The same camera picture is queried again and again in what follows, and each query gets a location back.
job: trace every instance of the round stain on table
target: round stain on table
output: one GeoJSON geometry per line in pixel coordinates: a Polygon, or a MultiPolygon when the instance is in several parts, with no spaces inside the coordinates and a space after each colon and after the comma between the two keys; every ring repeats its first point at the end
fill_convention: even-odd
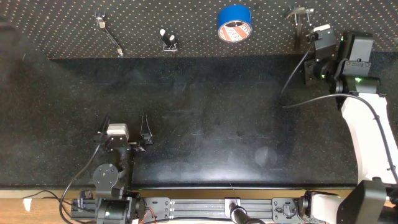
{"type": "Polygon", "coordinates": [[[257,149],[254,153],[254,157],[255,162],[262,167],[274,165],[277,160],[275,150],[267,146],[257,149]]]}

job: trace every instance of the black pegboard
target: black pegboard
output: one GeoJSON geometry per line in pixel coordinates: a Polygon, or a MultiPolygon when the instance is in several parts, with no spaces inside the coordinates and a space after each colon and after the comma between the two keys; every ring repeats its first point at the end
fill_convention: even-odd
{"type": "MultiPolygon", "coordinates": [[[[159,30],[177,36],[177,57],[297,54],[294,19],[284,12],[295,6],[315,8],[312,27],[330,24],[336,41],[345,30],[374,34],[373,51],[398,51],[398,3],[391,0],[2,0],[0,14],[29,37],[48,58],[117,57],[116,48],[95,24],[105,12],[108,27],[126,57],[171,57],[162,51],[159,30]],[[254,32],[244,42],[229,44],[217,34],[218,13],[233,4],[252,12],[254,32]]],[[[303,20],[303,31],[312,27],[303,20]]]]}

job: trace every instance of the blue tape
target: blue tape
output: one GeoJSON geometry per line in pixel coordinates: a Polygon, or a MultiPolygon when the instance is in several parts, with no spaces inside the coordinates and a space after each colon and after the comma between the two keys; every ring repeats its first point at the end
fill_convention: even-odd
{"type": "Polygon", "coordinates": [[[248,38],[251,33],[251,12],[246,6],[228,6],[218,14],[218,35],[222,40],[239,42],[248,38]],[[234,22],[237,22],[235,24],[241,27],[244,33],[241,32],[241,29],[238,29],[239,32],[235,32],[233,28],[229,28],[234,26],[234,22]]]}

